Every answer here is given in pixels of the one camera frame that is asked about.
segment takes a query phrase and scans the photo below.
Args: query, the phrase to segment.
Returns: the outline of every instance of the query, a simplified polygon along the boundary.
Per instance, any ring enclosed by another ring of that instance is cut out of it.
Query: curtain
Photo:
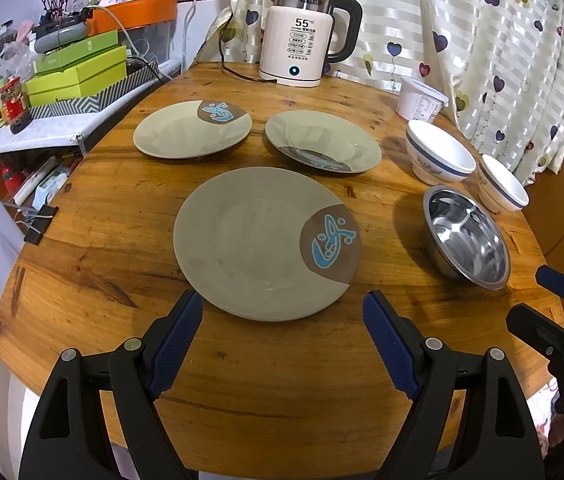
[[[450,97],[444,112],[481,153],[523,183],[564,158],[564,0],[357,0],[364,16],[354,54],[329,75],[398,94],[419,78]],[[257,62],[271,0],[231,0],[198,60]],[[332,50],[346,24],[337,14]]]

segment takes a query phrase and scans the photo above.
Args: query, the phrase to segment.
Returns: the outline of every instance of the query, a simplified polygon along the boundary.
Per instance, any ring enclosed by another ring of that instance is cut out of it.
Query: stainless steel bowl
[[[502,232],[475,200],[447,186],[424,194],[427,251],[448,278],[466,278],[498,290],[507,285],[511,259]]]

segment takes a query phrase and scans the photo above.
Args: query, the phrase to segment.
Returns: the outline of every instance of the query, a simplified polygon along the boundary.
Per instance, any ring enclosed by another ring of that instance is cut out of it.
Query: blue-striped bowl
[[[491,155],[483,155],[480,158],[478,182],[480,200],[486,209],[494,213],[503,210],[513,213],[528,205],[528,195],[524,186],[506,166]]]
[[[425,121],[409,121],[406,150],[413,173],[427,184],[460,182],[475,171],[475,159],[458,140]]]

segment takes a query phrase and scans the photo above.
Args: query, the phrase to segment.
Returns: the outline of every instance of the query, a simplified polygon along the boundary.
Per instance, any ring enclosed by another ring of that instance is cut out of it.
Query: blue gripper pad
[[[536,282],[564,300],[564,274],[543,265],[536,272]]]
[[[152,400],[173,386],[188,347],[191,346],[202,322],[202,297],[193,293],[181,307],[171,330],[164,338],[153,359],[153,375],[147,386]]]
[[[393,385],[414,400],[420,392],[415,377],[414,359],[386,312],[371,294],[364,297],[362,319],[377,352],[380,354]]]

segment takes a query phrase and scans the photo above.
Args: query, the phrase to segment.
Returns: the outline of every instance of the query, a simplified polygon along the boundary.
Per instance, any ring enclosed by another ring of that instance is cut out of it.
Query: orange tray
[[[107,7],[120,20],[124,28],[145,27],[153,23],[175,20],[178,0],[133,0]],[[120,30],[115,20],[101,9],[93,9],[89,20],[89,36]]]

